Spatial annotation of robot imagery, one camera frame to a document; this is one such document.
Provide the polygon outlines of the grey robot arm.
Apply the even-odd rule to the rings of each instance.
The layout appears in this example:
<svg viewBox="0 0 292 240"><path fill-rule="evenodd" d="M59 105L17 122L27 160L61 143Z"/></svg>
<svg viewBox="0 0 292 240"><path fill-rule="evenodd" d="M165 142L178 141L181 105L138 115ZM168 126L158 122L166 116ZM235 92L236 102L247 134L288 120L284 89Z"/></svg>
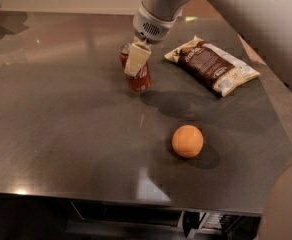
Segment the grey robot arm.
<svg viewBox="0 0 292 240"><path fill-rule="evenodd" d="M134 76L151 44L167 37L190 0L142 0L134 17L134 41L125 73ZM207 0L249 42L292 91L292 0ZM270 191L258 240L292 240L292 159Z"/></svg>

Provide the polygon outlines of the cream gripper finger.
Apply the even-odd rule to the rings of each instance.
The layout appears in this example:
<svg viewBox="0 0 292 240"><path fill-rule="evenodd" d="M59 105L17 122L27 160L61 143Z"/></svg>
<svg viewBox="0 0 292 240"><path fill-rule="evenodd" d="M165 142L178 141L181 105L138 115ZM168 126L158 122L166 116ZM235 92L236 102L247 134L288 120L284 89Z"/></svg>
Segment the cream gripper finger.
<svg viewBox="0 0 292 240"><path fill-rule="evenodd" d="M130 46L128 59L125 64L124 72L128 76L135 77L140 69L150 57L151 45L147 42L133 42Z"/></svg>

